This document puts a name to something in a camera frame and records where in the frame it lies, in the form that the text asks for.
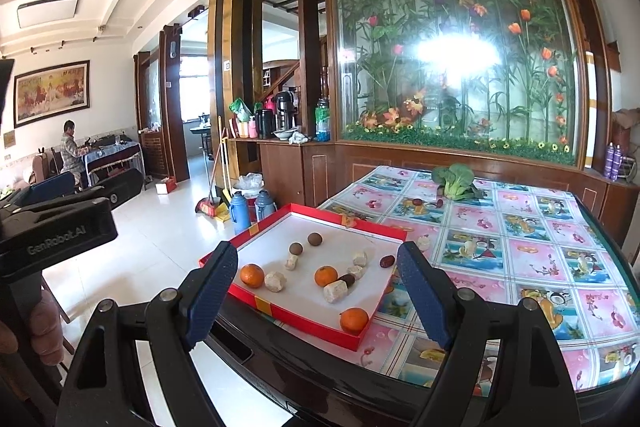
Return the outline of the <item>left hand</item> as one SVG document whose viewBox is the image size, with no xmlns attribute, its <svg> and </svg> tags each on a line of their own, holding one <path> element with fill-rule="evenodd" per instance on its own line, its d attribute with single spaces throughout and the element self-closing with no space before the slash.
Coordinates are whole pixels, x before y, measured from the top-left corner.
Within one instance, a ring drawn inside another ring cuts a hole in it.
<svg viewBox="0 0 640 427">
<path fill-rule="evenodd" d="M 63 332 L 58 307 L 50 293 L 40 289 L 39 303 L 34 306 L 28 320 L 30 344 L 45 366 L 55 366 L 64 358 Z M 0 322 L 0 352 L 14 355 L 18 340 L 9 326 Z"/>
</svg>

